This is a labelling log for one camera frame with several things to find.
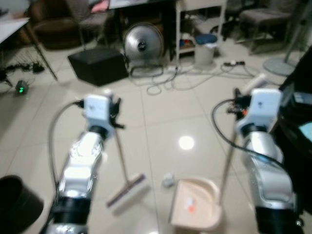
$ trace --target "dustpan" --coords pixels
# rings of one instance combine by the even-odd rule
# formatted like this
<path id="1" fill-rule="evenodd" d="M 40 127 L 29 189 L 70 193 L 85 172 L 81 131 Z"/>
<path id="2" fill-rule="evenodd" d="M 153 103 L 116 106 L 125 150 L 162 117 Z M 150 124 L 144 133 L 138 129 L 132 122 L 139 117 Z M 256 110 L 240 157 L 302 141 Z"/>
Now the dustpan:
<path id="1" fill-rule="evenodd" d="M 222 220 L 219 188 L 203 178 L 179 180 L 172 205 L 170 223 L 196 231 L 212 231 Z"/>

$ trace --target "broom handle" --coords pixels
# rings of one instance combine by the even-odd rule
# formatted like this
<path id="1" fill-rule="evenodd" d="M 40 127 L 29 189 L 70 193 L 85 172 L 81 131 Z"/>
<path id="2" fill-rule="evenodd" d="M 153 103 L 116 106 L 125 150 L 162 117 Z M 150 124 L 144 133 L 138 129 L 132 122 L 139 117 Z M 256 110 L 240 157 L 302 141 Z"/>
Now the broom handle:
<path id="1" fill-rule="evenodd" d="M 121 146 L 121 142 L 120 142 L 120 137 L 119 137 L 119 133 L 118 133 L 117 129 L 115 129 L 115 138 L 116 138 L 116 142 L 117 142 L 117 148 L 118 148 L 118 151 L 119 151 L 119 158 L 120 158 L 120 162 L 121 162 L 123 177 L 124 177 L 126 183 L 129 184 L 130 181 L 128 179 L 128 174 L 127 174 L 124 154 L 123 154 L 123 150 L 122 150 L 122 146 Z"/>
<path id="2" fill-rule="evenodd" d="M 231 142 L 235 143 L 236 139 L 237 139 L 237 133 L 236 133 L 235 129 L 233 129 L 232 136 L 231 136 Z M 231 146 L 228 150 L 227 155 L 226 155 L 226 162 L 225 162 L 225 167 L 224 167 L 224 171 L 223 171 L 223 175 L 222 175 L 222 181 L 221 181 L 219 204 L 222 203 L 222 200 L 224 197 L 225 188 L 226 188 L 226 184 L 227 184 L 228 177 L 229 177 L 230 166 L 231 166 L 233 154 L 234 154 L 234 147 Z"/>

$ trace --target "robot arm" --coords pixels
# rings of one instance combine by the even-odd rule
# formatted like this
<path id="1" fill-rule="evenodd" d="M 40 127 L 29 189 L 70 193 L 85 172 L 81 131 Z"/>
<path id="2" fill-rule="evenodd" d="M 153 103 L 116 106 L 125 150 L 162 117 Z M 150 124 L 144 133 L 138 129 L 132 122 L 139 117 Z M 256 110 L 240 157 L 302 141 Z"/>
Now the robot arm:
<path id="1" fill-rule="evenodd" d="M 88 95 L 81 102 L 88 131 L 72 145 L 58 183 L 45 234 L 87 234 L 87 219 L 102 163 L 104 142 L 113 136 L 120 99 Z"/>
<path id="2" fill-rule="evenodd" d="M 280 101 L 279 90 L 253 90 L 248 107 L 240 106 L 240 101 L 235 103 L 236 110 L 244 112 L 244 115 L 237 115 L 236 131 L 244 138 L 244 148 L 283 163 L 283 153 L 268 133 Z M 287 171 L 250 153 L 244 154 L 243 163 L 249 172 L 259 232 L 302 234 L 296 214 L 296 197 Z"/>

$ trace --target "white tile floor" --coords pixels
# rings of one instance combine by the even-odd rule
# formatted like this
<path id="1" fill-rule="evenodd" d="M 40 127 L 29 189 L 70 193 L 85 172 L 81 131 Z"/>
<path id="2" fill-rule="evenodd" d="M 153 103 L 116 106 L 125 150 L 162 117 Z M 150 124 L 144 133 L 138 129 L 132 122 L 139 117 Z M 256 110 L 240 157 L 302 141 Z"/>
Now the white tile floor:
<path id="1" fill-rule="evenodd" d="M 48 169 L 47 130 L 56 110 L 64 103 L 85 94 L 99 94 L 98 88 L 77 80 L 67 56 L 81 48 L 66 51 L 45 52 L 59 81 L 45 71 L 35 76 L 29 93 L 16 97 L 14 90 L 5 91 L 0 85 L 0 176 L 16 174 L 44 199 L 45 209 L 41 217 L 25 233 L 36 234 L 46 218 L 52 199 L 53 187 Z M 258 70 L 271 56 L 284 53 L 266 53 L 249 56 L 242 45 L 227 40 L 222 56 L 216 58 L 219 65 L 232 59 L 245 60 Z M 31 79 L 31 74 L 15 72 L 10 79 L 16 83 L 20 78 Z M 274 82 L 284 78 L 269 75 Z M 189 87 L 205 77 L 184 75 L 176 78 L 178 86 Z M 105 146 L 104 164 L 99 172 L 97 191 L 89 217 L 92 234 L 171 234 L 168 223 L 174 189 L 161 187 L 161 180 L 168 172 L 176 178 L 203 176 L 220 182 L 225 153 L 228 148 L 216 134 L 210 120 L 212 107 L 220 100 L 230 98 L 234 87 L 242 87 L 248 81 L 242 78 L 214 77 L 189 91 L 162 90 L 158 96 L 149 96 L 146 87 L 137 87 L 127 78 L 105 86 L 123 98 L 121 123 L 127 129 L 121 132 L 129 174 L 145 173 L 151 190 L 136 198 L 119 215 L 106 208 L 105 202 L 122 184 L 120 162 L 114 140 Z M 218 113 L 222 130 L 229 135 L 233 117 Z M 56 155 L 58 173 L 66 159 L 73 140 L 85 127 L 81 110 L 70 109 L 58 123 L 56 130 Z M 184 151 L 178 140 L 182 136 L 194 139 L 194 148 Z M 230 171 L 224 209 L 226 218 L 218 234 L 256 234 L 256 223 L 251 205 L 247 173 L 240 162 L 240 153 Z M 305 216 L 306 233 L 312 233 L 311 217 Z"/>

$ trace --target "black cable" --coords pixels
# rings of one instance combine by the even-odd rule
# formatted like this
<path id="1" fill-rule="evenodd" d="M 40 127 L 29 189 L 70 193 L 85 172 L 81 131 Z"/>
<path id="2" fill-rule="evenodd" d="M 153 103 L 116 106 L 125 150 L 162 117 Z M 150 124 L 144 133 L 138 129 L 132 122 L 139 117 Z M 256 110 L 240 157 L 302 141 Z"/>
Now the black cable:
<path id="1" fill-rule="evenodd" d="M 79 105 L 80 102 L 79 101 L 72 101 L 68 104 L 66 104 L 65 106 L 63 106 L 53 117 L 50 126 L 49 126 L 49 130 L 48 130 L 48 153 L 49 153 L 49 166 L 50 166 L 50 173 L 52 176 L 52 180 L 54 183 L 54 189 L 55 189 L 55 200 L 54 203 L 57 204 L 58 203 L 58 198 L 59 198 L 59 179 L 58 179 L 58 175 L 57 175 L 57 169 L 56 169 L 56 164 L 55 164 L 55 155 L 54 155 L 54 131 L 55 131 L 55 127 L 56 124 L 59 120 L 59 118 L 62 116 L 62 114 L 71 106 L 74 105 Z"/>
<path id="2" fill-rule="evenodd" d="M 280 163 L 279 161 L 275 160 L 274 158 L 271 158 L 269 156 L 266 156 L 266 155 L 263 155 L 263 154 L 260 154 L 256 151 L 253 151 L 253 150 L 249 150 L 247 148 L 244 148 L 244 147 L 241 147 L 239 145 L 236 145 L 234 142 L 231 142 L 229 139 L 227 139 L 227 137 L 221 132 L 221 130 L 219 129 L 216 121 L 215 121 L 215 114 L 216 114 L 216 111 L 224 104 L 226 103 L 229 103 L 229 102 L 233 102 L 234 99 L 227 99 L 227 100 L 224 100 L 224 101 L 221 101 L 219 104 L 217 104 L 214 108 L 213 108 L 213 111 L 211 113 L 211 119 L 212 119 L 212 123 L 213 123 L 213 126 L 214 128 L 216 129 L 216 131 L 218 132 L 218 134 L 220 135 L 220 137 L 226 142 L 228 143 L 229 145 L 231 145 L 232 147 L 236 148 L 236 149 L 239 149 L 239 150 L 242 150 L 246 153 L 248 153 L 248 155 L 250 155 L 251 157 L 256 157 L 257 159 L 259 159 L 260 161 L 262 162 L 270 162 L 272 163 L 273 165 L 277 166 L 278 168 L 281 168 L 283 169 L 286 173 L 288 173 L 287 169 L 285 168 L 285 166 Z"/>

